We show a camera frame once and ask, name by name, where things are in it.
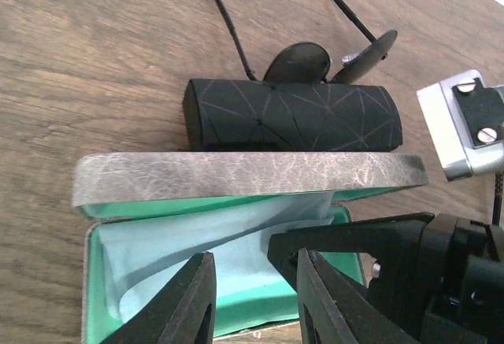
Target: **folded cloth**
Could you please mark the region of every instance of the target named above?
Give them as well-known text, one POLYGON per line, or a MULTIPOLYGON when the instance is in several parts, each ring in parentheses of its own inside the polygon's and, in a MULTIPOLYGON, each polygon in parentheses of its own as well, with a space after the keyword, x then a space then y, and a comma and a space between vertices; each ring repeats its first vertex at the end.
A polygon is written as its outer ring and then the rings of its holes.
MULTIPOLYGON (((217 298, 284 281, 267 258, 271 235, 294 228, 328 225, 331 222, 332 218, 289 222, 256 231, 209 249, 215 260, 217 298)), ((143 309, 187 260, 143 280, 128 290, 120 299, 120 318, 123 322, 126 323, 143 309)))
POLYGON ((194 253, 284 222, 326 218, 332 195, 280 195, 204 213, 100 226, 110 315, 120 318, 119 303, 127 290, 194 253))

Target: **wood grain surface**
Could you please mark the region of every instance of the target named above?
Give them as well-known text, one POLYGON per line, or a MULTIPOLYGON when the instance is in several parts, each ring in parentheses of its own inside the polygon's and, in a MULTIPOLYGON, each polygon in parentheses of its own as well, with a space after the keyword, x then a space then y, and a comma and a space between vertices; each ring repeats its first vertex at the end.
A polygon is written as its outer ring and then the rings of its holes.
MULTIPOLYGON (((224 0, 257 75, 285 46, 314 41, 335 61, 365 38, 331 0, 224 0)), ((441 211, 489 221, 491 177, 447 183, 415 91, 470 68, 504 82, 504 7, 492 0, 346 0, 375 35, 399 32, 365 78, 385 86, 428 187, 349 203, 354 219, 441 211)), ((187 80, 242 79, 213 0, 0 0, 0 343, 80 336, 83 237, 70 208, 87 154, 187 148, 187 80)), ((298 326, 227 339, 299 343, 298 326)))

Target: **bolt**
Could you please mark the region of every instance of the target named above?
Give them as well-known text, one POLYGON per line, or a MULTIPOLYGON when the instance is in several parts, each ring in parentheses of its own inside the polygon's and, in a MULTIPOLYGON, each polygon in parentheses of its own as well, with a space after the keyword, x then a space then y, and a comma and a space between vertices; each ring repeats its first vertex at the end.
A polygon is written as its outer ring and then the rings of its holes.
POLYGON ((371 277, 377 279, 380 277, 381 265, 378 261, 375 261, 371 268, 371 277))
POLYGON ((351 63, 355 58, 357 58, 359 53, 348 54, 345 57, 341 58, 341 62, 343 62, 343 67, 346 67, 351 63))
POLYGON ((457 84, 458 91, 463 94, 468 94, 469 92, 473 92, 475 88, 476 88, 476 81, 471 78, 463 78, 457 84))
POLYGON ((478 141, 481 143, 492 143, 497 139, 497 132, 492 128, 483 128, 478 131, 478 141))

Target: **open box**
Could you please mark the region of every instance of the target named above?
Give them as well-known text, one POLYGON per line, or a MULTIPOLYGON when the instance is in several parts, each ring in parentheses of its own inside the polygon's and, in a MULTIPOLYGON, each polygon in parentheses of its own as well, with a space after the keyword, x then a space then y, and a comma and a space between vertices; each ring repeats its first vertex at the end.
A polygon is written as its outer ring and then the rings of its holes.
MULTIPOLYGON (((82 343, 100 343, 123 324, 106 303, 107 263, 99 235, 104 225, 172 220, 286 195, 323 193, 332 197, 328 214, 333 223, 341 224, 350 220, 341 202, 427 182, 421 159, 405 154, 176 152, 85 157, 76 167, 72 203, 98 223, 85 242, 82 343)), ((337 269, 364 283, 357 254, 325 256, 337 269)), ((296 293, 280 281, 218 298, 214 336, 297 318, 296 293)))

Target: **box lid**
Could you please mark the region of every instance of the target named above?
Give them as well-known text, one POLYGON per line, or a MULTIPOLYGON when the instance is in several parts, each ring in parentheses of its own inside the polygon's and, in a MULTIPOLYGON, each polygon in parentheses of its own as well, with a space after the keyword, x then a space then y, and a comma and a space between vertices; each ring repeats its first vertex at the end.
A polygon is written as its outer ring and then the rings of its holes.
POLYGON ((109 153, 76 166, 72 204, 91 219, 219 209, 278 194, 349 201, 428 183, 416 155, 337 152, 109 153))

